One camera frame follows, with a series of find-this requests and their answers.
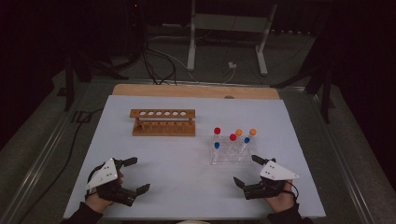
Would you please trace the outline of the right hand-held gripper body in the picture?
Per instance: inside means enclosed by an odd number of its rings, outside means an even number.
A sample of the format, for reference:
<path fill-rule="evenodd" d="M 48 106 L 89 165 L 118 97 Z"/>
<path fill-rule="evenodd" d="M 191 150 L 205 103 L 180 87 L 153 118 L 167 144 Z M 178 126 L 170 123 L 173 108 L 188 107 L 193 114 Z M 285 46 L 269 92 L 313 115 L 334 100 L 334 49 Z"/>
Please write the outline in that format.
<path fill-rule="evenodd" d="M 275 161 L 267 161 L 260 171 L 261 181 L 254 185 L 243 185 L 243 192 L 247 200 L 259 198 L 272 198 L 281 193 L 291 194 L 296 197 L 293 191 L 285 190 L 284 187 L 293 185 L 290 180 L 297 179 L 299 176 L 291 170 L 277 164 Z"/>

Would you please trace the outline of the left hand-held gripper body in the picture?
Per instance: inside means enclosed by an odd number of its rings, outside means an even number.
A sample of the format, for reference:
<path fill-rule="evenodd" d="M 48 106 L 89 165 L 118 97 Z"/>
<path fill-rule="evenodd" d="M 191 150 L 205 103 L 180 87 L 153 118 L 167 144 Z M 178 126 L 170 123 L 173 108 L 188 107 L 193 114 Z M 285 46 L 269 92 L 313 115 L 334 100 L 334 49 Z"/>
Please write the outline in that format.
<path fill-rule="evenodd" d="M 108 161 L 95 167 L 88 177 L 85 187 L 85 198 L 88 198 L 92 194 L 92 190 L 96 189 L 96 193 L 102 199 L 132 206 L 134 199 L 137 197 L 135 192 L 123 188 L 119 182 L 120 168 L 124 167 L 122 165 L 123 161 L 110 158 Z"/>

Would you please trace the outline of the clear acrylic test tube rack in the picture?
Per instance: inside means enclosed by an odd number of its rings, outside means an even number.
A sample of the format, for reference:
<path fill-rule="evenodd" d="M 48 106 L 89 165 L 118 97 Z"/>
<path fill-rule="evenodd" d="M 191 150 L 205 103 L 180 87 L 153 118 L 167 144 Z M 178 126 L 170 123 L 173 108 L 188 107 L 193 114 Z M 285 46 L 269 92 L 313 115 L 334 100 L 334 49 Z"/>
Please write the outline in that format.
<path fill-rule="evenodd" d="M 248 163 L 251 162 L 251 155 L 257 153 L 256 144 L 250 146 L 249 153 L 246 155 L 241 154 L 241 146 L 239 147 L 235 144 L 234 154 L 229 153 L 230 146 L 230 135 L 229 136 L 219 136 L 219 157 L 216 164 L 229 164 L 229 163 Z M 212 163 L 212 149 L 214 142 L 212 143 L 212 148 L 210 149 L 210 163 Z"/>

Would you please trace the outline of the wooden test tube rack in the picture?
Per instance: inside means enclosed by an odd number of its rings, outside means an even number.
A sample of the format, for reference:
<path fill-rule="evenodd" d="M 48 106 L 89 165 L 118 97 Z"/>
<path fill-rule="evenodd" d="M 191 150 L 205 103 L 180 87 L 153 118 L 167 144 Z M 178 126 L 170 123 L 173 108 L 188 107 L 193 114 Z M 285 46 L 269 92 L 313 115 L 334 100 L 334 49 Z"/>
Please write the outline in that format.
<path fill-rule="evenodd" d="M 194 109 L 132 109 L 133 136 L 195 136 Z"/>

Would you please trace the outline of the person's left hand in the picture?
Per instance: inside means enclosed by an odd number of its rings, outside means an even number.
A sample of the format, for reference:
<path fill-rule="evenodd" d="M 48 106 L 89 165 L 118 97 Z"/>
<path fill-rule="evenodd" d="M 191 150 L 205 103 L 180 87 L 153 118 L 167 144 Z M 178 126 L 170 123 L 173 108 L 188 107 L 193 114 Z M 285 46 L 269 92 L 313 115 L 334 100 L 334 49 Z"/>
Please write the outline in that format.
<path fill-rule="evenodd" d="M 97 193 L 92 193 L 85 200 L 85 204 L 87 204 L 91 210 L 103 214 L 113 202 L 100 198 Z"/>

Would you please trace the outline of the person's right hand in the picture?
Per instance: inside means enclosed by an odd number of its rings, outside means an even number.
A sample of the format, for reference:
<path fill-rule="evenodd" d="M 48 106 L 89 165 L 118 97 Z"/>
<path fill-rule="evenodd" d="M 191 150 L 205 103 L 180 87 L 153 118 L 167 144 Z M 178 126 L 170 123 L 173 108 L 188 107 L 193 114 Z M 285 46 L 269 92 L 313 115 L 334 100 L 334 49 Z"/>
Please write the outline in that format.
<path fill-rule="evenodd" d="M 275 197 L 265 198 L 274 213 L 280 213 L 292 208 L 295 204 L 294 194 L 292 192 L 292 181 L 288 180 L 283 191 Z"/>

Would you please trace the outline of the white table sheet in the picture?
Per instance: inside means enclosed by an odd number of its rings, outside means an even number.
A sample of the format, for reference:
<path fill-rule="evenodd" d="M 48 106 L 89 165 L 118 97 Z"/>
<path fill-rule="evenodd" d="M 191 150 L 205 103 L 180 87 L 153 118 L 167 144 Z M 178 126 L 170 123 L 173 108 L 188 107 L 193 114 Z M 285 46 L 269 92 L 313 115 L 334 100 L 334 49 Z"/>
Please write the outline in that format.
<path fill-rule="evenodd" d="M 134 108 L 183 108 L 196 113 L 193 137 L 134 136 Z M 64 211 L 70 217 L 84 198 L 92 169 L 110 158 L 136 157 L 137 164 L 123 169 L 124 187 L 136 189 L 149 184 L 147 193 L 133 206 L 110 206 L 105 213 L 114 219 L 256 219 L 270 213 L 263 200 L 248 200 L 233 182 L 260 180 L 261 166 L 255 162 L 220 164 L 210 162 L 215 128 L 229 135 L 240 129 L 255 129 L 256 148 L 263 158 L 276 161 L 299 177 L 300 213 L 325 217 L 312 175 L 281 100 L 214 99 L 183 97 L 139 97 L 111 95 L 80 169 L 76 185 Z"/>

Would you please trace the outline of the black tripod stand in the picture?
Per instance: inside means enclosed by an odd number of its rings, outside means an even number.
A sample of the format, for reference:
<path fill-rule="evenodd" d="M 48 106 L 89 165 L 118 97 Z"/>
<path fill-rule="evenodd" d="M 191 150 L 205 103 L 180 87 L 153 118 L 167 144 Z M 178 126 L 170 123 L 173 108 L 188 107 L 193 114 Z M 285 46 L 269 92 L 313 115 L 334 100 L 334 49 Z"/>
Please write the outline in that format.
<path fill-rule="evenodd" d="M 332 70 L 337 51 L 333 36 L 322 31 L 308 52 L 303 65 L 297 75 L 280 83 L 272 84 L 272 88 L 284 89 L 298 80 L 310 77 L 304 91 L 307 94 L 316 94 L 322 89 L 320 114 L 326 123 L 329 123 L 330 93 L 332 85 Z"/>
<path fill-rule="evenodd" d="M 59 94 L 64 96 L 66 99 L 64 107 L 65 111 L 68 111 L 75 101 L 74 77 L 77 77 L 81 82 L 90 82 L 92 80 L 92 74 L 90 72 L 91 67 L 98 69 L 105 75 L 115 79 L 126 79 L 126 77 L 116 73 L 111 68 L 102 65 L 83 51 L 77 49 L 67 50 L 64 58 L 65 87 L 59 91 Z"/>

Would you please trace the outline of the grey metal stand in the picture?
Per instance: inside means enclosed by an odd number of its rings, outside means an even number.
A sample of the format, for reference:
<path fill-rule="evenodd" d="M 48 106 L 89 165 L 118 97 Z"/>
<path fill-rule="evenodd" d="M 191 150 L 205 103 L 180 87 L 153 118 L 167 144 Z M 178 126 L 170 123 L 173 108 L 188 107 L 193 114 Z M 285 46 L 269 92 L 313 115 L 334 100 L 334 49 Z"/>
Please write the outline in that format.
<path fill-rule="evenodd" d="M 197 8 L 197 1 L 198 0 L 191 0 L 191 28 L 187 70 L 192 72 L 195 68 L 197 29 L 209 31 L 236 31 L 262 35 L 261 42 L 255 46 L 255 53 L 260 74 L 263 77 L 267 76 L 268 68 L 264 59 L 263 50 L 276 14 L 277 3 L 270 3 L 263 16 L 243 16 L 236 15 L 235 13 L 204 13 Z"/>

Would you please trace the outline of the black floor socket frame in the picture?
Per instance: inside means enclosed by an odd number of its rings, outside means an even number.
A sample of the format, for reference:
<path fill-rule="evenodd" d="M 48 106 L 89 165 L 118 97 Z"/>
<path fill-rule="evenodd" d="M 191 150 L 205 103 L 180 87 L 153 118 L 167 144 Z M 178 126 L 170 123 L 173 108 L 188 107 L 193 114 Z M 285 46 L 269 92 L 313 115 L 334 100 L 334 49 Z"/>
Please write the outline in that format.
<path fill-rule="evenodd" d="M 72 123 L 89 123 L 92 119 L 92 113 L 87 111 L 76 111 L 71 120 Z"/>

